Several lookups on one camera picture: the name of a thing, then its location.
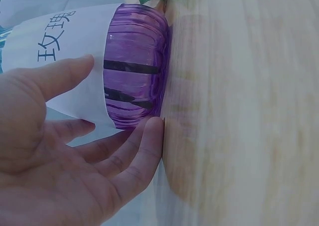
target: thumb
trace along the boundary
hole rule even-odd
[[[86,55],[28,69],[22,74],[39,88],[45,101],[48,101],[76,87],[89,75],[93,65],[93,56]]]

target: white paper label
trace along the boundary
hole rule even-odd
[[[92,54],[89,76],[47,106],[71,117],[114,127],[105,104],[103,60],[110,22],[119,4],[92,6],[37,17],[14,27],[2,51],[4,72],[36,68]]]

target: finger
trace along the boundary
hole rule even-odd
[[[52,127],[52,130],[64,143],[69,143],[95,130],[95,124],[85,120],[47,121],[46,124]]]
[[[130,165],[139,150],[146,122],[147,119],[143,120],[114,154],[95,165],[100,174],[105,177],[112,177],[124,171]]]
[[[132,163],[125,171],[110,180],[114,186],[116,209],[127,204],[150,184],[160,162],[163,132],[163,121],[157,117],[150,119]]]
[[[87,163],[97,163],[110,157],[130,136],[131,131],[122,131],[110,137],[75,147]]]
[[[91,55],[65,59],[33,69],[20,70],[41,91],[45,101],[76,87],[91,72],[94,58]]]

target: light wood grain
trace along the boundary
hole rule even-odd
[[[167,17],[164,164],[150,192],[166,208],[145,215],[318,226],[319,0],[170,0]]]

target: human skin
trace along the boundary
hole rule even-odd
[[[162,119],[74,148],[67,143],[93,123],[45,120],[45,103],[76,87],[93,65],[88,55],[0,75],[2,226],[99,226],[152,180]]]

